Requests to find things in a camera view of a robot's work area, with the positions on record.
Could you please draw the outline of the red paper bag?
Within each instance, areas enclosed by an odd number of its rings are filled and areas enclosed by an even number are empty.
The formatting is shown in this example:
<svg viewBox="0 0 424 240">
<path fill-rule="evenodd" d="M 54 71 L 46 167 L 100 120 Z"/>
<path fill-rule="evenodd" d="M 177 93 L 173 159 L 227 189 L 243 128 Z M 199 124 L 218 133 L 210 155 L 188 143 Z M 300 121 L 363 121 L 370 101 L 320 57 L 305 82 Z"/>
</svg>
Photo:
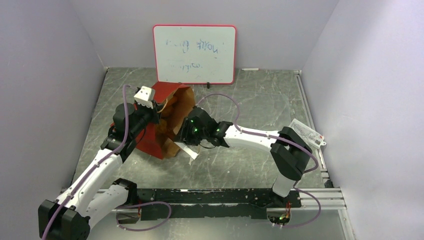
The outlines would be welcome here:
<svg viewBox="0 0 424 240">
<path fill-rule="evenodd" d="M 175 157 L 180 147 L 174 138 L 195 106 L 193 89 L 183 83 L 158 81 L 152 87 L 138 87 L 136 94 L 150 102 L 119 104 L 101 149 L 113 151 L 121 146 L 117 154 L 123 161 L 135 149 L 161 160 Z"/>
</svg>

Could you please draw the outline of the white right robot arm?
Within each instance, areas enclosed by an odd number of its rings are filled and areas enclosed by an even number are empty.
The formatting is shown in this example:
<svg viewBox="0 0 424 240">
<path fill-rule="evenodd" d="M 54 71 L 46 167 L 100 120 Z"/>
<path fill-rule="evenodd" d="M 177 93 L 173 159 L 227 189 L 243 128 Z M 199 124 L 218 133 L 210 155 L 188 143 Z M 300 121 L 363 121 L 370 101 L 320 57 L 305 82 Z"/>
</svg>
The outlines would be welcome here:
<svg viewBox="0 0 424 240">
<path fill-rule="evenodd" d="M 183 119 L 173 140 L 188 146 L 207 141 L 215 147 L 241 147 L 270 154 L 279 172 L 269 197 L 275 207 L 288 202 L 291 189 L 301 180 L 313 156 L 308 144 L 288 126 L 280 131 L 240 127 L 230 121 L 216 121 L 197 106 Z"/>
</svg>

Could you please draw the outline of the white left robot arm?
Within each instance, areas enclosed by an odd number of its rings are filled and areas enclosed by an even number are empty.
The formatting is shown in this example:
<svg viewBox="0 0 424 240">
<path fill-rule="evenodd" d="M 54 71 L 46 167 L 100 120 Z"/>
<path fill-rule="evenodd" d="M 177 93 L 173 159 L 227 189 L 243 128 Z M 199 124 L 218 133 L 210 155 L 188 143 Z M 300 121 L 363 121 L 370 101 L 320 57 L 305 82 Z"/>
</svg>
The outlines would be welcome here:
<svg viewBox="0 0 424 240">
<path fill-rule="evenodd" d="M 55 200 L 38 207 L 39 236 L 43 240 L 85 240 L 91 229 L 113 209 L 134 207 L 139 200 L 137 184 L 119 178 L 101 194 L 110 175 L 136 148 L 137 137 L 150 123 L 160 120 L 163 105 L 124 102 L 113 115 L 107 137 L 92 162 Z"/>
</svg>

